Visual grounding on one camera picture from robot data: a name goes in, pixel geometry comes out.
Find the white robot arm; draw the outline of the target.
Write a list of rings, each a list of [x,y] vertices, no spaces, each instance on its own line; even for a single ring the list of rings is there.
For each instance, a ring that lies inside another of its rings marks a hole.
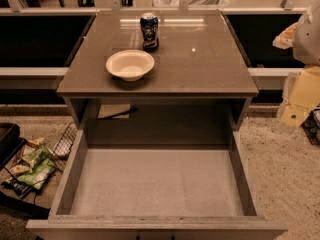
[[[293,57],[305,67],[286,80],[279,123],[298,128],[320,104],[320,0],[314,0],[296,23],[272,42],[279,49],[293,49]]]

